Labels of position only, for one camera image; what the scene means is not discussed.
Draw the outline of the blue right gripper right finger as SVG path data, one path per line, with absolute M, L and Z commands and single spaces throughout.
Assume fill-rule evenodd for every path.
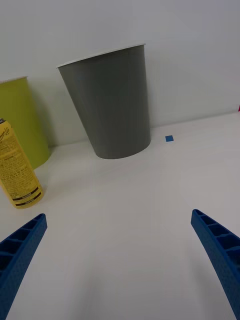
M 240 318 L 240 238 L 214 219 L 194 209 L 191 226 L 203 245 L 235 318 Z

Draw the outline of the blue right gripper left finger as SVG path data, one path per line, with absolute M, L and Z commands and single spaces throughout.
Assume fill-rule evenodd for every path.
M 0 243 L 0 319 L 7 318 L 47 228 L 46 215 L 41 213 Z

